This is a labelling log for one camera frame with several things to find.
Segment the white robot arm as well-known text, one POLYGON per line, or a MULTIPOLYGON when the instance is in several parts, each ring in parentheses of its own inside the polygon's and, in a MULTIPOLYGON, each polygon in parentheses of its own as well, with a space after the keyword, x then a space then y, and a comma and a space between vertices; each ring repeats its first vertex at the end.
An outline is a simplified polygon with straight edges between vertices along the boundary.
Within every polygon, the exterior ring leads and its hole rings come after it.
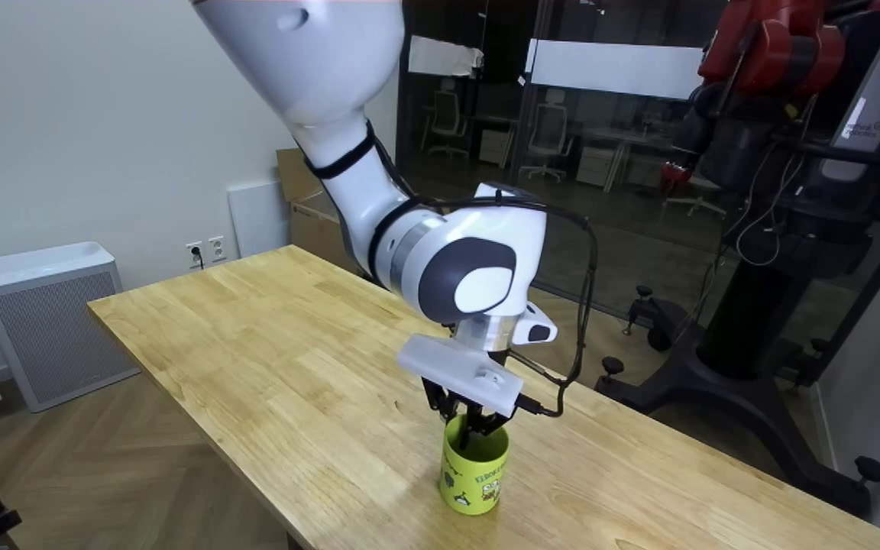
POLYGON ((495 435, 522 398, 504 354, 556 336, 529 302, 546 209, 504 183, 482 183, 466 202, 403 188, 367 118, 403 51, 400 0, 190 2, 287 127, 364 275, 449 329, 400 350, 430 409, 463 424, 463 443, 495 435))

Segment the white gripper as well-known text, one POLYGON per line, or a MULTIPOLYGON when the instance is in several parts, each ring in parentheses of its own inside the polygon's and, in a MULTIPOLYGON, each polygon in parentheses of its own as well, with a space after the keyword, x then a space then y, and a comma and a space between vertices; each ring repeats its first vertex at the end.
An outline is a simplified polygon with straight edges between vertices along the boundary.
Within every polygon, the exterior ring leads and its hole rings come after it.
POLYGON ((412 336, 398 353, 398 364, 420 372, 427 406, 449 423, 458 412, 458 398, 466 398, 468 415, 463 424, 463 443, 472 445, 485 439, 492 432, 504 428, 522 395, 522 379, 495 364, 485 353, 468 350, 454 339, 412 336))

